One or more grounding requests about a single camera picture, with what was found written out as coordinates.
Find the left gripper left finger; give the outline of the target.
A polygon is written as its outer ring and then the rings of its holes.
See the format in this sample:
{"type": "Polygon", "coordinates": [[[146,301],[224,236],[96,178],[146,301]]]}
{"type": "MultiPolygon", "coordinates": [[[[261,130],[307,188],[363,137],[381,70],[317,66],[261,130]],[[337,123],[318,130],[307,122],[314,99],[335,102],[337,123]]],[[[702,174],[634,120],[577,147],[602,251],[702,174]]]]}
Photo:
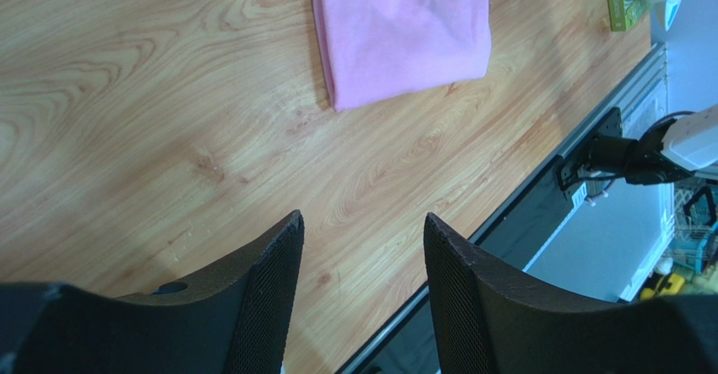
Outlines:
{"type": "Polygon", "coordinates": [[[1,287],[4,373],[281,373],[303,253],[293,211],[152,293],[63,282],[1,287]]]}

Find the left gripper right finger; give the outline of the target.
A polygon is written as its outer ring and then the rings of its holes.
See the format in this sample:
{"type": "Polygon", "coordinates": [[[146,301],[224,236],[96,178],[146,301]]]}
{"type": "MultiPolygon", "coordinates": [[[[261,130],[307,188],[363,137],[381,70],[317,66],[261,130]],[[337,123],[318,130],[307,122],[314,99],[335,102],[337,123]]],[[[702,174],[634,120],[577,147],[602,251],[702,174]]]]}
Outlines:
{"type": "Polygon", "coordinates": [[[428,214],[423,239],[444,373],[714,373],[717,298],[619,304],[553,286],[428,214]]]}

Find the pink t-shirt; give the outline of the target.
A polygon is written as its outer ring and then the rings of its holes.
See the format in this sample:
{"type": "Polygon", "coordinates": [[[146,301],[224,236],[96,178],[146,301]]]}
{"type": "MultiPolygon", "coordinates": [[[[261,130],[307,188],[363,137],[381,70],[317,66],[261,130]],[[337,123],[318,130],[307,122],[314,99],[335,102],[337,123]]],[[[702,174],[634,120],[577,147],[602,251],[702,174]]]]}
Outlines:
{"type": "Polygon", "coordinates": [[[353,110],[483,78],[490,0],[312,0],[330,103],[353,110]]]}

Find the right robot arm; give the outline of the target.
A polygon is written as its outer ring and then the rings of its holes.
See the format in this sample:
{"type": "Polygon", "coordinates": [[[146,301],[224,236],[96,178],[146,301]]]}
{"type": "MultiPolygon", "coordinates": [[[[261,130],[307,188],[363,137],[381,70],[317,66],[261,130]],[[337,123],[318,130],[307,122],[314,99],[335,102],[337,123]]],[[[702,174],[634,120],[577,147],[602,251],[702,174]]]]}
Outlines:
{"type": "MultiPolygon", "coordinates": [[[[597,105],[592,89],[612,88],[647,40],[632,40],[614,27],[615,0],[489,0],[492,28],[490,73],[502,65],[517,72],[504,82],[501,102],[527,110],[537,130],[572,129],[597,105]]],[[[587,143],[560,162],[558,184],[566,189],[584,182],[624,179],[628,184],[677,182],[695,175],[701,162],[693,150],[717,158],[717,133],[689,132],[696,115],[670,116],[639,139],[592,133],[587,143]]]]}

